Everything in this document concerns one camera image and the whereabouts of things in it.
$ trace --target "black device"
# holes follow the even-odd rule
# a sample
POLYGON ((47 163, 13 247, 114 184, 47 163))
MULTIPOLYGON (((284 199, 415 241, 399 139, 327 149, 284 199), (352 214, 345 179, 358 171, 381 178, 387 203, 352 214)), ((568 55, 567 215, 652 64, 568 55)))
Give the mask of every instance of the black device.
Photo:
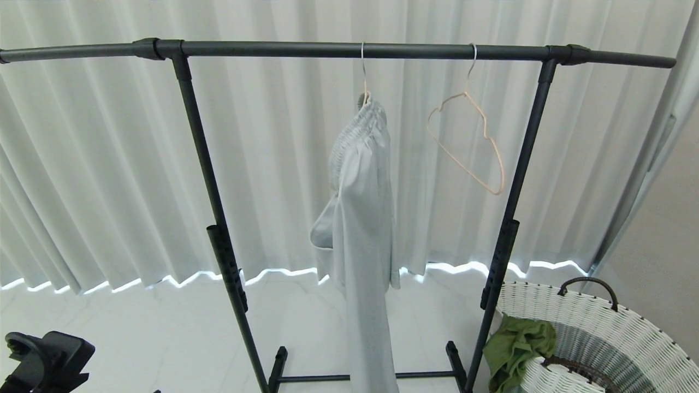
POLYGON ((94 346, 82 338, 49 331, 43 338, 13 331, 5 336, 10 359, 20 365, 0 387, 0 393, 67 393, 89 377, 81 373, 94 354, 94 346))

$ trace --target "vertical black pole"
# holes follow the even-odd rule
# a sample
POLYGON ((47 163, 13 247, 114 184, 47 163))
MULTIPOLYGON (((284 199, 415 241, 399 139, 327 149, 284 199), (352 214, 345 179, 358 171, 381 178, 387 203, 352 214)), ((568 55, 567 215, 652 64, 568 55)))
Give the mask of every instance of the vertical black pole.
POLYGON ((519 226, 519 223, 514 219, 514 211, 517 209, 517 202, 522 190, 522 185, 524 184, 524 176, 526 175, 526 169, 529 165, 529 159, 531 158, 532 149, 534 148, 534 140, 539 130, 541 117, 544 113, 544 105, 546 104, 546 97, 549 94, 549 87, 554 79, 554 72, 557 64, 557 60, 547 60, 543 62, 541 72, 539 72, 539 85, 536 89, 534 103, 531 107, 529 123, 527 123, 526 126, 522 149, 519 153, 519 160, 517 161, 517 169, 514 170, 512 188, 510 189, 510 196, 507 198, 503 223, 500 226, 500 233, 491 262, 490 273, 488 274, 486 287, 483 290, 481 307, 485 310, 485 313, 483 314, 483 322, 481 323, 478 340, 476 341, 476 347, 473 351, 473 359, 471 360, 471 366, 468 371, 468 380, 466 382, 467 393, 473 393, 473 384, 478 374, 478 368, 483 355, 483 347, 488 339, 490 325, 495 315, 495 307, 498 305, 500 289, 505 280, 507 264, 510 262, 510 253, 512 252, 514 239, 517 235, 517 227, 519 226))
POLYGON ((223 204, 221 202, 221 196, 219 195, 218 185, 216 184, 216 177, 214 176, 214 168, 211 163, 209 149, 206 145, 206 137, 204 135, 203 125, 201 124, 199 108, 196 105, 196 96, 194 95, 194 86, 192 85, 192 73, 189 71, 187 58, 181 53, 173 55, 172 60, 175 67, 175 75, 180 82, 180 91, 182 92, 182 100, 185 103, 189 127, 192 129, 196 153, 199 156, 199 164, 201 165, 204 182, 206 183, 206 190, 209 193, 209 201, 211 202, 211 208, 213 209, 214 218, 216 220, 216 225, 207 228, 209 237, 216 253, 216 260, 221 269, 226 291, 231 300, 233 311, 236 314, 238 327, 240 327, 240 334, 243 336, 243 342, 245 343, 247 354, 250 356, 250 362, 252 363, 257 383, 260 386, 260 391, 262 393, 269 393, 269 386, 264 376, 262 363, 257 354, 252 332, 250 331, 250 325, 247 323, 247 317, 245 316, 245 309, 247 308, 243 298, 245 293, 240 285, 240 274, 236 264, 236 256, 233 253, 231 237, 229 235, 228 225, 226 224, 226 217, 224 216, 223 204))

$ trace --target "gray stripe on basket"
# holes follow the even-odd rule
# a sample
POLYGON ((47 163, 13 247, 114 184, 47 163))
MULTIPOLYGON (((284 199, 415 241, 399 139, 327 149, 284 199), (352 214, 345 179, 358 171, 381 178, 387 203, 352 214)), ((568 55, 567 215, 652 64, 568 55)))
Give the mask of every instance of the gray stripe on basket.
POLYGON ((622 392, 657 393, 633 360, 607 341, 570 325, 552 322, 556 356, 591 366, 609 376, 622 392))

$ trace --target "beige wall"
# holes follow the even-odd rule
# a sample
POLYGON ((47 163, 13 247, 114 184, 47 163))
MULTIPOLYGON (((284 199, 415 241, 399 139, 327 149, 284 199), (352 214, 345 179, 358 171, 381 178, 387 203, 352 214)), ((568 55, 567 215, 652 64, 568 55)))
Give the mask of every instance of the beige wall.
POLYGON ((599 277, 699 359, 699 110, 599 277))

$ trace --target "laundry basket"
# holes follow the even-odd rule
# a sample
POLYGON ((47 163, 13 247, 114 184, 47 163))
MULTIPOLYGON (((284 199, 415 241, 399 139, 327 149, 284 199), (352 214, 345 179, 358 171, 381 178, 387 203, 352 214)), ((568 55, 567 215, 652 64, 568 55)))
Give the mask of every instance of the laundry basket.
MULTIPOLYGON (((508 393, 634 392, 698 393, 699 368, 667 334, 633 311, 620 306, 612 288, 597 278, 580 277, 561 288, 532 283, 505 283, 497 311, 500 315, 546 320, 556 329, 554 356, 583 366, 527 363, 524 380, 508 393), (604 286, 611 301, 567 286, 593 281, 604 286), (602 378, 590 375, 593 371, 602 378), (605 386, 608 377, 612 386, 605 386)), ((493 331, 499 324, 493 324, 493 331)))

